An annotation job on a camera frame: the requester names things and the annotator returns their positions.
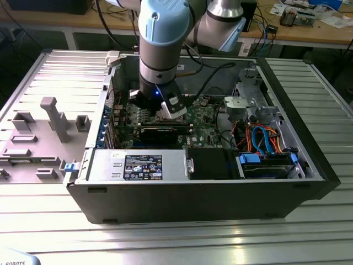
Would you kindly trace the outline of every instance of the white label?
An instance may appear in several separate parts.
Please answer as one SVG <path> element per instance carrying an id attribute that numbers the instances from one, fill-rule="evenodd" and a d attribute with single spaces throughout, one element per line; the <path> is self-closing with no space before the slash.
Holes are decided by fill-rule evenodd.
<path id="1" fill-rule="evenodd" d="M 110 158 L 125 158 L 126 152 L 122 151 L 112 151 L 110 154 Z"/>

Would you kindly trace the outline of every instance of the workbench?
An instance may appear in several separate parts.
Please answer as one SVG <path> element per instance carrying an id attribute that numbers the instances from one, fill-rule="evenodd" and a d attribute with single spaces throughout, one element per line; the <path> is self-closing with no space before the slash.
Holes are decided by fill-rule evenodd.
<path id="1" fill-rule="evenodd" d="M 314 27 L 293 26 L 291 28 L 281 26 L 277 15 L 269 14 L 271 5 L 277 3 L 276 0 L 259 0 L 260 9 L 263 16 L 268 22 L 279 27 L 274 44 L 305 46 L 305 47 L 321 47 L 331 49 L 346 49 L 353 36 L 352 27 L 344 27 L 337 29 L 329 26 L 321 21 L 316 21 Z M 107 5 L 102 2 L 102 11 L 107 10 Z M 7 10 L 10 14 L 25 28 L 32 30 L 48 30 L 63 32 L 70 50 L 77 50 L 74 33 L 96 33 L 106 34 L 105 29 L 95 10 L 91 8 L 85 15 L 71 15 L 62 13 L 46 13 L 46 12 L 30 12 L 30 11 L 12 11 L 9 6 Z M 353 7 L 342 5 L 341 12 L 353 12 Z M 116 35 L 133 35 L 133 27 L 128 18 L 127 12 L 104 15 L 107 25 L 113 34 Z M 3 9 L 0 9 L 0 28 L 8 29 L 9 35 L 12 34 L 12 29 L 17 26 L 6 15 Z M 249 32 L 243 32 L 239 38 L 242 42 L 242 47 L 239 56 L 247 56 L 250 50 L 250 45 L 257 43 L 261 38 L 262 33 L 256 23 L 252 23 Z"/>

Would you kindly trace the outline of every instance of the motherboard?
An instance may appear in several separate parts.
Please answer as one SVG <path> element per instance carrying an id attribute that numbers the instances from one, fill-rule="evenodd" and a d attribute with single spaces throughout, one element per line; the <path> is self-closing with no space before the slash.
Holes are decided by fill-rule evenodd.
<path id="1" fill-rule="evenodd" d="M 162 110 L 154 114 L 126 102 L 114 106 L 115 143 L 119 149 L 185 149 L 222 147 L 216 133 L 215 110 L 219 102 L 203 97 L 176 119 Z"/>

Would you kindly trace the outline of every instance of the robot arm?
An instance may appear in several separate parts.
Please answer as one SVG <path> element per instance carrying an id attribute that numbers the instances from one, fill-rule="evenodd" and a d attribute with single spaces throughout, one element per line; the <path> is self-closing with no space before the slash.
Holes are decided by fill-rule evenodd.
<path id="1" fill-rule="evenodd" d="M 205 0 L 106 1 L 140 11 L 140 90 L 133 96 L 139 107 L 162 107 L 170 119 L 188 107 L 174 80 L 183 42 L 231 51 L 246 22 L 240 0 L 214 0 L 208 6 Z"/>

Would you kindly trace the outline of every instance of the power supply label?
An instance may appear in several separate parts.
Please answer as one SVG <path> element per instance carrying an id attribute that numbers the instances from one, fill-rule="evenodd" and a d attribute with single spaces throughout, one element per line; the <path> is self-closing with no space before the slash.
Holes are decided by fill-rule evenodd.
<path id="1" fill-rule="evenodd" d="M 162 178 L 162 156 L 125 156 L 124 180 L 160 181 Z"/>

